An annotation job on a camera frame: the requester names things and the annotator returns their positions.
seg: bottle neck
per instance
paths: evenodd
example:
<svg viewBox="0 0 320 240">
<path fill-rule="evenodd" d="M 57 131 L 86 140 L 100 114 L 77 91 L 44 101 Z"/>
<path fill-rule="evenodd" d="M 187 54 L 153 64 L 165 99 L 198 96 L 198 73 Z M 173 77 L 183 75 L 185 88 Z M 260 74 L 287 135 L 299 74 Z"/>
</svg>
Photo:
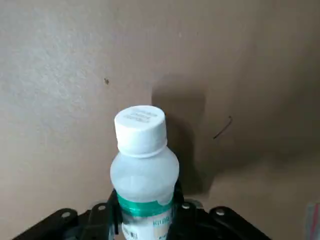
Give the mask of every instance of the bottle neck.
<svg viewBox="0 0 320 240">
<path fill-rule="evenodd" d="M 161 146 L 160 148 L 157 148 L 153 151 L 146 151 L 146 152 L 142 152 L 142 153 L 137 153 L 135 151 L 130 151 L 127 150 L 125 148 L 122 148 L 121 146 L 118 145 L 118 150 L 122 155 L 131 157 L 131 158 L 137 158 L 137 159 L 146 159 L 146 158 L 150 158 L 152 156 L 158 155 L 159 153 L 161 153 L 165 148 L 167 147 L 167 141 L 165 141 L 165 144 L 163 146 Z"/>
</svg>

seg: green label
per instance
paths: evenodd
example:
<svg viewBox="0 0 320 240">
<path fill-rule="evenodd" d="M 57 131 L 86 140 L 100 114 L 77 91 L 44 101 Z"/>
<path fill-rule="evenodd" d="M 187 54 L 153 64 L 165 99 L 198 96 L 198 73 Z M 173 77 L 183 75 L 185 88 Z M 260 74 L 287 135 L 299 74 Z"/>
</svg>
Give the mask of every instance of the green label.
<svg viewBox="0 0 320 240">
<path fill-rule="evenodd" d="M 172 207 L 172 200 L 166 205 L 160 205 L 158 201 L 133 202 L 128 201 L 117 194 L 122 211 L 133 217 L 151 217 L 162 214 Z"/>
</svg>

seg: translucent bottle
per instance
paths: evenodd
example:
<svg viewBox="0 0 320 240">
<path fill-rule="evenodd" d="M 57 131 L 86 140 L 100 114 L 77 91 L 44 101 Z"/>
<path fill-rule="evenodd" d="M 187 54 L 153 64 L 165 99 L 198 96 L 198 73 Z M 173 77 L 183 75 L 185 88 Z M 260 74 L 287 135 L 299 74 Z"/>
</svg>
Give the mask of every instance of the translucent bottle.
<svg viewBox="0 0 320 240">
<path fill-rule="evenodd" d="M 122 210 L 127 240 L 165 240 L 172 222 L 176 155 L 167 147 L 164 112 L 149 105 L 132 106 L 115 119 L 119 153 L 110 177 Z"/>
</svg>

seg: white bottle cap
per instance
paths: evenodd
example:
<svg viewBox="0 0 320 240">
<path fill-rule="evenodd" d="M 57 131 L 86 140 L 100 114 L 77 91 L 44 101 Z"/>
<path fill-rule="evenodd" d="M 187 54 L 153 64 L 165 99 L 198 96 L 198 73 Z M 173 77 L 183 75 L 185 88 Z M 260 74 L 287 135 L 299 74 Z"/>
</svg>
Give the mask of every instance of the white bottle cap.
<svg viewBox="0 0 320 240">
<path fill-rule="evenodd" d="M 146 158 L 167 145 L 165 113 L 155 106 L 132 106 L 114 118 L 118 149 L 124 155 Z"/>
</svg>

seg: beige wall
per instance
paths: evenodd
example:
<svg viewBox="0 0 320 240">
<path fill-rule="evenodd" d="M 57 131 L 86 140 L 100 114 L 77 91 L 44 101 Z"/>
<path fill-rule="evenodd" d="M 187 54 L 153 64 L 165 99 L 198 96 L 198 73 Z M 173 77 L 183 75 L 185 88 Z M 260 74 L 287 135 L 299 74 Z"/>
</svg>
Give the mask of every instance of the beige wall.
<svg viewBox="0 0 320 240">
<path fill-rule="evenodd" d="M 168 114 L 186 193 L 274 239 L 302 239 L 306 205 L 320 196 L 319 9 L 0 0 L 0 238 L 106 199 L 113 117 L 152 102 Z"/>
</svg>

